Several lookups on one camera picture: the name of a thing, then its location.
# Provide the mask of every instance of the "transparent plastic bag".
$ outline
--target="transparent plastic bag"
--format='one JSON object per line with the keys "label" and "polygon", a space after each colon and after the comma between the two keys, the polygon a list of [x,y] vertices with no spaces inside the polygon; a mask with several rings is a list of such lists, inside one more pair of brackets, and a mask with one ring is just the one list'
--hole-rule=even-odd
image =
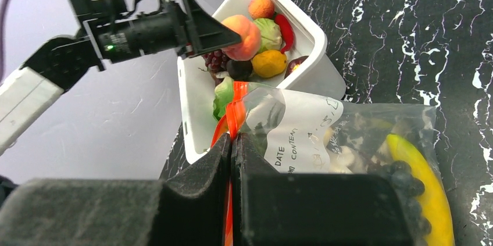
{"label": "transparent plastic bag", "polygon": [[434,123],[433,106],[353,104],[236,83],[223,130],[249,134],[280,173],[378,174],[394,186],[416,245],[454,245]]}

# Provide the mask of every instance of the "red pepper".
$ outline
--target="red pepper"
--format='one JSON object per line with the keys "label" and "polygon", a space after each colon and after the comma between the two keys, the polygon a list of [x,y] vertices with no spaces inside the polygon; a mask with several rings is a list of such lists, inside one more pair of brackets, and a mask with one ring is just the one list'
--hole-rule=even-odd
{"label": "red pepper", "polygon": [[281,35],[283,36],[283,40],[286,45],[281,48],[281,53],[284,54],[286,51],[289,51],[294,43],[294,32],[292,30],[291,24],[289,20],[281,14],[276,14],[274,18],[274,22],[279,25],[281,29]]}

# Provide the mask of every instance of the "black marble surface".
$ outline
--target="black marble surface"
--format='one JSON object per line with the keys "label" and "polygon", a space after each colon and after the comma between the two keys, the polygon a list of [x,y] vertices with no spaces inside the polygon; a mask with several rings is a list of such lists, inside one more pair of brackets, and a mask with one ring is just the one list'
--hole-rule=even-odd
{"label": "black marble surface", "polygon": [[[493,0],[293,1],[326,32],[345,100],[438,107],[456,245],[493,245]],[[186,166],[180,128],[162,177]]]}

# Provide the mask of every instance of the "white container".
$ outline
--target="white container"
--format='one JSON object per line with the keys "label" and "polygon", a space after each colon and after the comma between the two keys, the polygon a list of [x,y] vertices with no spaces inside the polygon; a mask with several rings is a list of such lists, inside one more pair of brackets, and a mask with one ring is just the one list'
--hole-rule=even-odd
{"label": "white container", "polygon": [[[249,16],[250,1],[224,0],[213,17],[222,21],[232,15]],[[305,55],[309,57],[286,79],[283,79],[283,73],[259,82],[281,89],[341,99],[346,86],[344,79],[325,54],[327,36],[324,31],[291,0],[272,1],[276,4],[276,12],[284,14],[294,30],[295,44],[287,52],[288,60]],[[194,163],[205,155],[217,125],[212,116],[215,85],[210,74],[203,69],[205,64],[201,56],[185,60],[178,58],[185,155],[189,163]]]}

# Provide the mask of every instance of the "banana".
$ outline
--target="banana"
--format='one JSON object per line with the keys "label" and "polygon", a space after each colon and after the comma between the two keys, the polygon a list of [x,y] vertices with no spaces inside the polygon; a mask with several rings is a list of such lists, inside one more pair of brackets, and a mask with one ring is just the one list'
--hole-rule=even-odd
{"label": "banana", "polygon": [[412,175],[424,183],[424,194],[416,197],[423,208],[422,215],[431,223],[431,233],[424,237],[429,246],[453,246],[450,207],[442,185],[422,154],[409,141],[396,134],[387,136],[387,144],[395,161],[404,161]]}

